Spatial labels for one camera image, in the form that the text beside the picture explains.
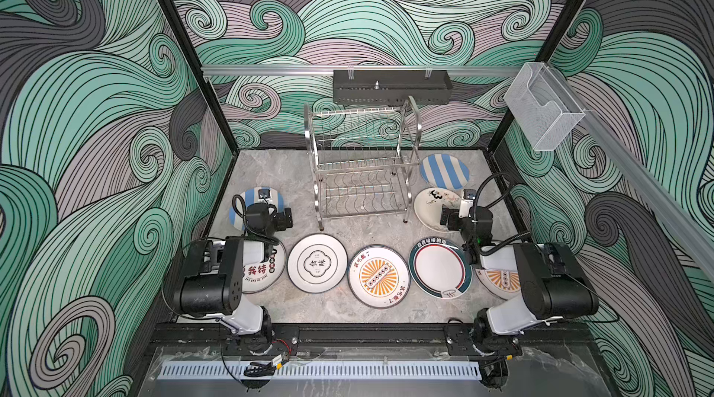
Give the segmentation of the cream floral plate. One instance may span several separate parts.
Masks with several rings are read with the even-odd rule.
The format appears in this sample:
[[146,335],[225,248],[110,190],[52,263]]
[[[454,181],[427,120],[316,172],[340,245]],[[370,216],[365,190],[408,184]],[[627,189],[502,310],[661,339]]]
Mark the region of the cream floral plate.
[[418,220],[437,233],[448,233],[446,224],[441,223],[443,208],[459,211],[461,197],[456,192],[444,188],[427,188],[414,200],[414,211]]

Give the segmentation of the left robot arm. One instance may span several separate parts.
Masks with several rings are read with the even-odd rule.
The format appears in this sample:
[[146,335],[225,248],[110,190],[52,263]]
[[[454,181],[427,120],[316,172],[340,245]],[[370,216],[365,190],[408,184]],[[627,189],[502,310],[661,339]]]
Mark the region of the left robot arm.
[[174,315],[215,321],[236,339],[247,337],[255,349],[267,349],[275,342],[273,323],[264,307],[245,297],[244,268],[269,261],[283,245],[275,233],[293,227],[292,210],[266,201],[248,205],[238,194],[232,209],[244,233],[191,242],[176,285],[162,295]]

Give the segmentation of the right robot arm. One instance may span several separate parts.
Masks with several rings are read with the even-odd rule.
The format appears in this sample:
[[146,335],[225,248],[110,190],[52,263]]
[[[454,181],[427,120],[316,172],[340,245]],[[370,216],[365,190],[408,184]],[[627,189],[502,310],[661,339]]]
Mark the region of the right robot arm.
[[487,272],[519,276],[515,296],[477,314],[472,339],[478,349],[498,352],[539,324],[548,326],[598,313],[599,297],[565,244],[534,244],[525,240],[525,233],[494,244],[493,215],[476,205],[468,212],[443,206],[440,223],[459,232],[470,264]]

